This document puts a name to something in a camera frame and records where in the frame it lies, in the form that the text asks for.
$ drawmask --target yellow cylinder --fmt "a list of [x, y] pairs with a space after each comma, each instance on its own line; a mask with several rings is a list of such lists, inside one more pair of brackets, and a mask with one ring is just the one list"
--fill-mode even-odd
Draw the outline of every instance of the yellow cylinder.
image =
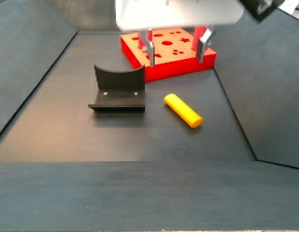
[[202, 117], [197, 114], [197, 112], [192, 110], [192, 108], [181, 101], [181, 99], [173, 93], [168, 94], [164, 97], [164, 102], [178, 114], [178, 116], [186, 122], [190, 128], [196, 128], [202, 124]]

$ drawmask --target gray floor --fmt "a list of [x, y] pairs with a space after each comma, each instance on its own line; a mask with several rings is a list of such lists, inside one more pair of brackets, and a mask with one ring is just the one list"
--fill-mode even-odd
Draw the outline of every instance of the gray floor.
[[299, 170], [253, 160], [214, 72], [148, 83], [144, 114], [94, 114], [93, 64], [130, 69], [117, 34], [75, 36], [0, 138], [0, 230], [299, 229]]
[[[145, 113], [86, 107], [97, 93], [93, 65], [132, 69], [118, 41], [115, 33], [75, 36], [0, 140], [0, 161], [253, 160], [213, 70], [149, 82]], [[200, 128], [165, 107], [170, 92], [205, 119]]]

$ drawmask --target hole in red block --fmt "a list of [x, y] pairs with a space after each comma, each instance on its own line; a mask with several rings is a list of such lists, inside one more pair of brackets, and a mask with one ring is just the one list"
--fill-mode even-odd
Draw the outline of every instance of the hole in red block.
[[165, 46], [169, 46], [169, 45], [172, 45], [173, 43], [170, 42], [170, 41], [162, 41], [162, 45], [165, 45]]
[[180, 41], [181, 41], [182, 43], [185, 43], [185, 42], [190, 42], [190, 40], [189, 40], [189, 39], [186, 39], [186, 38], [181, 38], [181, 39], [180, 39]]
[[158, 53], [154, 54], [153, 56], [157, 57], [157, 58], [162, 58], [162, 56], [161, 56]]

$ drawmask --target black holder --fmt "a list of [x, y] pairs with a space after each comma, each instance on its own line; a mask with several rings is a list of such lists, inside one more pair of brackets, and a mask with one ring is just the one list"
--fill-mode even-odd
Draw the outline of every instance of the black holder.
[[94, 65], [97, 77], [95, 103], [87, 107], [94, 111], [145, 110], [145, 68], [130, 72], [110, 72]]

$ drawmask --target red shape sorter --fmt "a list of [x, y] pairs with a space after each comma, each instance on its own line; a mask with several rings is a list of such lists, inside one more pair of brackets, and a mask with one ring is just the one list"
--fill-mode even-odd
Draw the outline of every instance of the red shape sorter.
[[153, 67], [149, 67], [148, 53], [137, 48], [137, 33], [121, 35], [121, 46], [130, 64], [134, 68], [145, 65], [146, 82], [213, 68], [216, 52], [208, 48], [202, 63], [200, 63], [196, 59], [196, 52], [192, 50], [193, 36], [184, 29], [177, 27], [153, 30], [152, 34], [154, 45]]

